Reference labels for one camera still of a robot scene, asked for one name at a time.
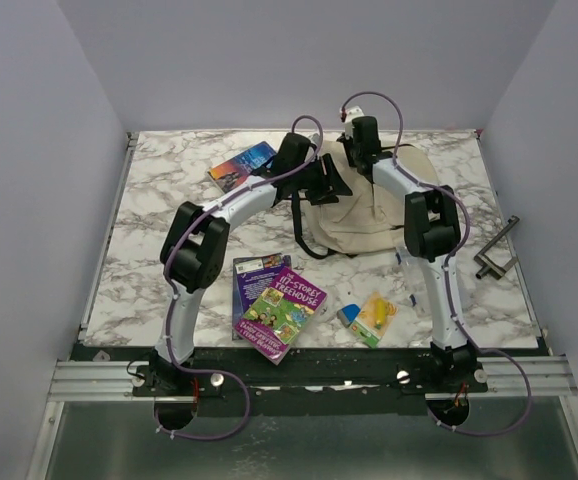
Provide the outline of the cream canvas backpack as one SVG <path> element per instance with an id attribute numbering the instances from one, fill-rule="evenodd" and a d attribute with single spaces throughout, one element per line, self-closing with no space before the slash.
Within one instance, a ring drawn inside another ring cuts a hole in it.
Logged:
<path id="1" fill-rule="evenodd" d="M 312 206 L 304 192 L 296 190 L 296 175 L 290 179 L 294 238 L 314 259 L 393 250 L 404 242 L 403 200 L 358 173 L 348 161 L 352 151 L 352 141 L 345 136 L 322 145 L 321 157 L 332 156 L 353 191 L 352 196 L 338 196 L 338 203 Z"/>

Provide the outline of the blue eraser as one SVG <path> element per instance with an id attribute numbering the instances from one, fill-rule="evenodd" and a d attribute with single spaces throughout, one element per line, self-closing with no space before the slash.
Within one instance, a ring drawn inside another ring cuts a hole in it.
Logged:
<path id="1" fill-rule="evenodd" d="M 360 307 L 357 304 L 348 304 L 339 309 L 336 318 L 344 328 L 349 328 L 360 313 Z"/>

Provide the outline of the banana toy card package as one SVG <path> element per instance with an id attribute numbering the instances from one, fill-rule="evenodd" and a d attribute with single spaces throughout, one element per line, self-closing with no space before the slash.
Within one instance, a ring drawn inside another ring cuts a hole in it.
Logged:
<path id="1" fill-rule="evenodd" d="M 370 348 L 376 348 L 398 313 L 398 307 L 373 292 L 350 325 L 351 332 Z"/>

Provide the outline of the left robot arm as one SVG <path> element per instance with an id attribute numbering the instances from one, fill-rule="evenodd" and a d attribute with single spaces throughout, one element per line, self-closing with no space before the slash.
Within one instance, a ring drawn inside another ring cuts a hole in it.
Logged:
<path id="1" fill-rule="evenodd" d="M 249 218 L 278 203 L 296 199 L 326 205 L 350 196 L 331 156 L 320 152 L 323 138 L 290 132 L 267 163 L 240 186 L 205 205 L 178 207 L 160 260 L 172 289 L 160 339 L 150 361 L 156 382 L 170 395 L 183 393 L 191 375 L 212 375 L 188 364 L 194 352 L 194 330 L 205 291 L 222 270 L 230 234 Z"/>

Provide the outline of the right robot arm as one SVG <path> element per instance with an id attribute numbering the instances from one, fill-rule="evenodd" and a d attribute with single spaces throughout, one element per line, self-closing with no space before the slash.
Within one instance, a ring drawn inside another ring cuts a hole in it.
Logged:
<path id="1" fill-rule="evenodd" d="M 470 231 L 469 225 L 460 228 L 458 211 L 464 205 L 451 188 L 415 175 L 397 152 L 388 157 L 374 117 L 348 113 L 344 128 L 341 141 L 350 166 L 403 201 L 405 246 L 417 259 L 431 312 L 429 379 L 436 389 L 452 391 L 477 368 L 477 347 L 466 331 L 455 259 Z"/>

